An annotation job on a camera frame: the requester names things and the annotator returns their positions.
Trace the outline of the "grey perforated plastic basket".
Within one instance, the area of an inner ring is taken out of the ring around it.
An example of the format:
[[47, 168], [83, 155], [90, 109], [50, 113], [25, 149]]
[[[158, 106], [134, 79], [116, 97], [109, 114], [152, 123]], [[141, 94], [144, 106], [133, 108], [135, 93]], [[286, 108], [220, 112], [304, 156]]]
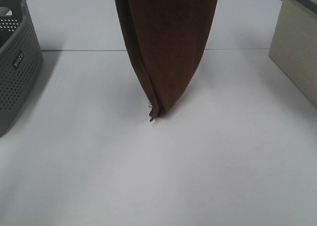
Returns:
[[27, 100], [43, 65], [43, 55], [27, 0], [0, 0], [12, 14], [0, 18], [10, 36], [0, 47], [0, 133], [4, 135]]

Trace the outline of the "beige storage box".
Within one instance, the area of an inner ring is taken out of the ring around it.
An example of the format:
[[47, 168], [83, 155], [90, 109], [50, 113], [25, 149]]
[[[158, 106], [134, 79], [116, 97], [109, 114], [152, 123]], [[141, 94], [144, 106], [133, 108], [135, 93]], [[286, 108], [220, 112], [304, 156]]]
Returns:
[[317, 0], [283, 0], [269, 57], [317, 104]]

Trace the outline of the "brown towel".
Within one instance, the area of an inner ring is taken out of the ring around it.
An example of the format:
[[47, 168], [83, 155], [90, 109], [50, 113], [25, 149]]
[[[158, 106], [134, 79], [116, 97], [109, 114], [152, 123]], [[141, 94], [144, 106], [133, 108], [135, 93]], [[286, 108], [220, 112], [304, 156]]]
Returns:
[[127, 53], [151, 103], [166, 115], [203, 56], [217, 0], [115, 0]]

